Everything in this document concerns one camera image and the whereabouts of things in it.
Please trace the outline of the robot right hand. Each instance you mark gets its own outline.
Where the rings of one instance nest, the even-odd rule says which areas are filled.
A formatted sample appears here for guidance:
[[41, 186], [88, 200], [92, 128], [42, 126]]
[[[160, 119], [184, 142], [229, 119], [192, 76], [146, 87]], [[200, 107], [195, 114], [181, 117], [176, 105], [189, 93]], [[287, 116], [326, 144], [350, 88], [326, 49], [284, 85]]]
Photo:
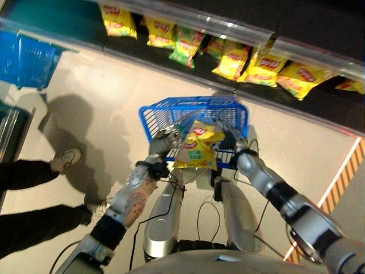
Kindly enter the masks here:
[[219, 119], [216, 120], [216, 125], [222, 129], [222, 132], [225, 135], [223, 140], [214, 145], [214, 149], [216, 151], [229, 150], [236, 154], [249, 148], [248, 141], [241, 136], [240, 132], [236, 128]]

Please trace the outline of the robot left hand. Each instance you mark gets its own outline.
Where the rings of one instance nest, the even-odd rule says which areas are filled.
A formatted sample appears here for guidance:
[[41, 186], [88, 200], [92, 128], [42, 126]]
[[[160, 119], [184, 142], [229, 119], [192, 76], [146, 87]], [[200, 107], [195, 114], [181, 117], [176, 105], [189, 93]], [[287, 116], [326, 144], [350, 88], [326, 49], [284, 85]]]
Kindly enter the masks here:
[[169, 126], [157, 132], [149, 144], [149, 155], [158, 155], [164, 159], [169, 152], [177, 147], [181, 140], [181, 131], [177, 126]]

